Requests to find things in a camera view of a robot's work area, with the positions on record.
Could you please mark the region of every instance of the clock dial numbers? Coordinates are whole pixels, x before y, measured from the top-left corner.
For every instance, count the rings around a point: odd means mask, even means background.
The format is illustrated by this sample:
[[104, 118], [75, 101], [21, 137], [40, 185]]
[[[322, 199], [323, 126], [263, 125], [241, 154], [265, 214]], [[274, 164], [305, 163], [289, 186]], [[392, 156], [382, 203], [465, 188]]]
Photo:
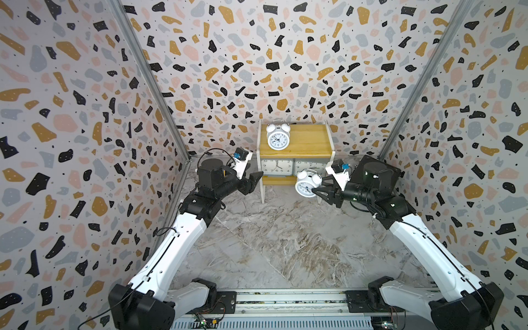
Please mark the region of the clock dial numbers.
[[261, 168], [265, 175], [291, 175], [294, 162], [291, 159], [262, 159]]

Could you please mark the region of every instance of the black base bracket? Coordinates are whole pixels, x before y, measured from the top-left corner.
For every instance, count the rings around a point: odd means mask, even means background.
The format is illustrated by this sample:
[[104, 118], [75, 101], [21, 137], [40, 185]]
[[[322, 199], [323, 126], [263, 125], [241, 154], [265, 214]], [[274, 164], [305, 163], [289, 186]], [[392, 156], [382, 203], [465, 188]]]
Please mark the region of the black base bracket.
[[[378, 306], [374, 309], [373, 304], [369, 300], [367, 290], [349, 290], [345, 291], [346, 304], [349, 313], [390, 313], [390, 306]], [[400, 307], [394, 307], [397, 313], [403, 313]]]
[[[206, 314], [202, 314], [204, 318], [207, 319], [207, 314], [234, 314], [235, 306], [237, 303], [237, 293], [236, 291], [217, 291], [216, 292], [216, 299], [218, 302], [213, 305], [213, 309], [211, 309], [210, 312], [207, 312]], [[201, 310], [203, 310], [201, 307], [197, 308], [196, 310], [192, 310], [188, 312], [187, 314], [195, 314], [197, 312], [201, 313]]]

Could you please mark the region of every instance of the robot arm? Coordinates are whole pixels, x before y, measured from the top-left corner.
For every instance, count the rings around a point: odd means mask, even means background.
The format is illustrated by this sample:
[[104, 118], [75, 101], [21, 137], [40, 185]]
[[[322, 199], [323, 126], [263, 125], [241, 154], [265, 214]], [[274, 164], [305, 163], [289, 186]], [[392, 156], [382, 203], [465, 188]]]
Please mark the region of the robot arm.
[[403, 196], [392, 194], [400, 170], [364, 156], [352, 171], [342, 160], [326, 166], [329, 176], [312, 189], [328, 204], [340, 208], [343, 201], [366, 206], [373, 218], [398, 237], [435, 280], [441, 293], [412, 288], [390, 277], [369, 284], [374, 308], [398, 306], [444, 329], [483, 329], [497, 314], [504, 294], [493, 282], [484, 284], [468, 271], [417, 215]]
[[230, 166], [198, 167], [196, 188], [183, 200], [168, 235], [148, 263], [126, 285], [117, 284], [108, 301], [117, 329], [166, 330], [175, 318], [189, 311], [211, 308], [216, 302], [216, 285], [202, 279], [178, 290], [175, 301], [164, 301], [172, 279], [194, 242], [225, 208], [222, 199], [239, 191], [247, 195], [255, 189], [263, 172], [245, 178], [252, 152], [237, 148]]

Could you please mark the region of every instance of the mounting plate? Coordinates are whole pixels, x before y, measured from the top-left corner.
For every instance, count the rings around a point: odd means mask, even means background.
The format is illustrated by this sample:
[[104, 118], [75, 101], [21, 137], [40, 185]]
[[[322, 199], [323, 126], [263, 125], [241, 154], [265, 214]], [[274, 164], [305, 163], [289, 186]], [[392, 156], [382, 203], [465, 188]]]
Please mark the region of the mounting plate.
[[[346, 304], [348, 306], [349, 313], [390, 313], [391, 308], [374, 309], [370, 306], [369, 297], [367, 290], [349, 290], [345, 291]], [[403, 313], [403, 309], [400, 307], [394, 307], [396, 312]]]

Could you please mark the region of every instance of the clock face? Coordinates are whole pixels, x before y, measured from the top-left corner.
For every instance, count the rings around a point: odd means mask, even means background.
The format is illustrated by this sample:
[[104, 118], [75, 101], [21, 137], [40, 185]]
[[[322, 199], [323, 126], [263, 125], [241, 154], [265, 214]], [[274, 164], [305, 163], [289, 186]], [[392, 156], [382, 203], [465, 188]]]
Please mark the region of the clock face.
[[326, 163], [318, 163], [318, 162], [310, 162], [310, 161], [295, 161], [294, 174], [297, 175], [297, 173], [304, 171], [305, 169], [311, 168], [315, 170], [320, 176], [324, 177], [326, 176], [325, 166], [326, 166]]
[[268, 144], [274, 150], [282, 150], [288, 145], [288, 137], [282, 132], [276, 132], [269, 136]]
[[264, 175], [291, 175], [294, 162], [291, 159], [262, 159], [260, 165]]
[[295, 185], [295, 190], [304, 197], [313, 197], [315, 194], [312, 192], [312, 188], [315, 188], [311, 183], [309, 182], [298, 182]]

